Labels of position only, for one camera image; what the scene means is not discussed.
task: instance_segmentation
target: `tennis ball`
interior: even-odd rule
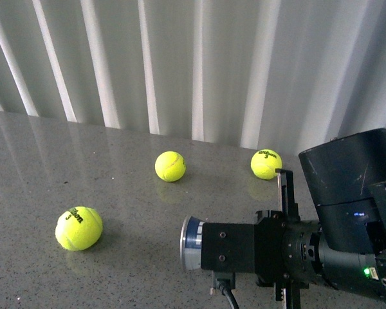
[[[95,209],[78,206],[62,214],[55,235],[63,248],[79,251],[94,245],[103,231],[103,222]]]
[[[157,157],[154,168],[157,176],[165,182],[175,182],[185,174],[186,164],[179,153],[166,151]]]
[[[257,151],[250,162],[253,173],[264,180],[270,180],[276,175],[276,169],[282,168],[282,158],[273,150]]]

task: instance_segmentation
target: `wilson logo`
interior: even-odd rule
[[[66,217],[66,220],[69,220],[71,217],[76,218],[79,223],[83,222],[83,218],[78,214],[78,210],[76,208],[69,209],[70,214]]]
[[[273,154],[273,153],[270,153],[270,152],[268,152],[268,151],[266,151],[266,150],[260,150],[260,151],[259,151],[259,154],[260,154],[260,155],[264,155],[264,158],[265,158],[265,159],[267,159],[269,156],[272,156],[272,157],[274,157],[274,159],[277,159],[277,155],[275,155],[275,154]]]

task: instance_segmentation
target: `speckled stone surface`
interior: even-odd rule
[[[160,180],[156,157],[180,152],[176,183]],[[211,273],[184,273],[179,237],[186,215],[254,223],[277,209],[277,184],[250,170],[253,150],[0,112],[0,308],[228,308],[210,296]],[[317,215],[297,157],[303,220]],[[82,252],[57,243],[58,217],[85,205],[104,220],[99,242]],[[272,288],[237,274],[241,308],[281,308]],[[302,307],[386,308],[383,303],[311,285]]]

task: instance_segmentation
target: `black cylinder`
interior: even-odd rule
[[[367,226],[380,217],[368,186],[386,181],[386,129],[333,140],[299,158],[329,247],[373,253]]]

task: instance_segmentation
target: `vertical blinds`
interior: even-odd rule
[[[386,127],[386,0],[0,0],[0,111],[297,154]]]

